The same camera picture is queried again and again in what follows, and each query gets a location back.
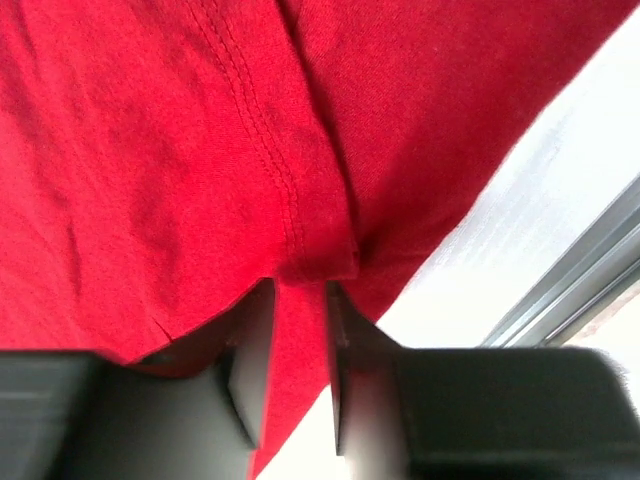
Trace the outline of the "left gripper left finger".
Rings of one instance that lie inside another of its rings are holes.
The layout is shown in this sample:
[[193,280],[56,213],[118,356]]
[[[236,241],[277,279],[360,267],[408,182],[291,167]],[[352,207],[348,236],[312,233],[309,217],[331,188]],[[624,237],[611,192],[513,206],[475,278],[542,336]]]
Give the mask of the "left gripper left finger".
[[264,415],[275,286],[137,363],[1,354],[5,479],[244,479]]

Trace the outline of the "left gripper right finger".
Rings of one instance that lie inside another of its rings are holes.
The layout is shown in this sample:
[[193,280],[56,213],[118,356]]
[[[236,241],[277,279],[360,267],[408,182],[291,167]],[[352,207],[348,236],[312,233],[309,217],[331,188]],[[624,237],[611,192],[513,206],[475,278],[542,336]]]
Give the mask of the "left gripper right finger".
[[578,348],[402,346],[328,284],[335,448],[355,479],[635,479],[639,422]]

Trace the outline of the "dark red t shirt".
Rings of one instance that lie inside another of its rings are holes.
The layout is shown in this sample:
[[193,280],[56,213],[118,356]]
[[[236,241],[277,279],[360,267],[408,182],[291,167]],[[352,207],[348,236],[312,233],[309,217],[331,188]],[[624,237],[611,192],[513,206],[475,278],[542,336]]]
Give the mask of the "dark red t shirt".
[[1,345],[138,359],[277,281],[251,474],[633,1],[5,1]]

